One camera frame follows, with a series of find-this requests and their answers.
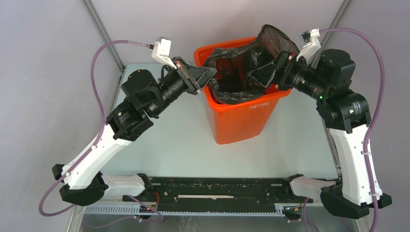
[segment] gray floor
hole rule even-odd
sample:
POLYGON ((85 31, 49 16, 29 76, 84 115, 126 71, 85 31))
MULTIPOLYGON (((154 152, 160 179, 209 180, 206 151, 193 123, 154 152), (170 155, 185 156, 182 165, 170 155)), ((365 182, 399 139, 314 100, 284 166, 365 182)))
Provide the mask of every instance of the gray floor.
MULTIPOLYGON (((100 226, 123 216, 118 215, 85 215, 84 220, 93 226, 100 226)), ((339 217, 330 215, 322 207, 308 207, 308 220, 315 223, 321 232, 347 232, 339 217)), ((305 226, 301 223, 286 223, 280 217, 165 217, 161 223, 139 223, 129 219, 118 222, 110 227, 91 229, 84 224, 81 232, 304 232, 305 226)), ((353 221, 348 221, 352 228, 353 221)))

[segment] white table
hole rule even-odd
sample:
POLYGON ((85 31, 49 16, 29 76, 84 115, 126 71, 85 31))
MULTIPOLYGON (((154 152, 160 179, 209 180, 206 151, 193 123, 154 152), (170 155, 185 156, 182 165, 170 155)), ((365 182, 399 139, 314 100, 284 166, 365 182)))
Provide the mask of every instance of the white table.
MULTIPOLYGON (((135 70, 147 69, 157 79, 160 64, 129 64, 123 82, 135 70)), ((117 104, 125 95, 119 91, 117 104)), ((259 136, 216 144, 205 112, 203 93, 184 93, 154 126, 103 167, 104 174, 178 177, 288 177, 300 173, 337 178, 316 103, 293 90, 281 99, 259 136)))

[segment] white bracket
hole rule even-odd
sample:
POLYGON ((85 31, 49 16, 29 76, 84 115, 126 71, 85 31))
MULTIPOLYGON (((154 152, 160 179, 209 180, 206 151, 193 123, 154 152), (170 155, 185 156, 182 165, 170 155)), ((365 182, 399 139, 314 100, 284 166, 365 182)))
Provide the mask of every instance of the white bracket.
POLYGON ((171 41, 164 37, 157 38, 152 49, 151 57, 161 64, 171 66, 176 69, 175 64, 169 58, 169 51, 171 50, 171 41))
POLYGON ((319 29, 305 31, 300 35, 300 38, 305 45, 303 46, 302 51, 297 55, 296 61, 298 61, 300 57, 304 57, 308 60, 320 49, 321 45, 318 39, 319 36, 319 29))

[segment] orange bin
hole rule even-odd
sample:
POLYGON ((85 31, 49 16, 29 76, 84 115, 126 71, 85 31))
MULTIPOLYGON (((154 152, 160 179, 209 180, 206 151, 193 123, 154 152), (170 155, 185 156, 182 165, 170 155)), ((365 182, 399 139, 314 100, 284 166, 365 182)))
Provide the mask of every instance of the orange bin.
MULTIPOLYGON (((195 64, 202 66, 212 54, 214 48, 240 47, 249 44, 255 37, 216 43, 200 47, 194 52, 195 64)), ((262 97, 229 105, 218 103, 208 86, 204 88, 206 96, 209 125, 217 144, 230 144, 259 135, 268 121, 280 98, 287 96, 291 90, 279 91, 275 86, 265 91, 262 97)))

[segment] black trash bag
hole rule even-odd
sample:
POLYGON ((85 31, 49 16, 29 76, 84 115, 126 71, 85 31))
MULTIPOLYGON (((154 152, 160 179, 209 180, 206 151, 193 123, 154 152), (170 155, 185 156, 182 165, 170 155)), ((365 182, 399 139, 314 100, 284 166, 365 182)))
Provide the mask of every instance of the black trash bag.
POLYGON ((265 24, 258 37, 238 48, 216 48, 204 66, 218 70, 208 86, 219 103, 239 104, 264 95, 269 80, 254 78, 250 72, 272 62, 281 51, 299 53, 289 37, 265 24))

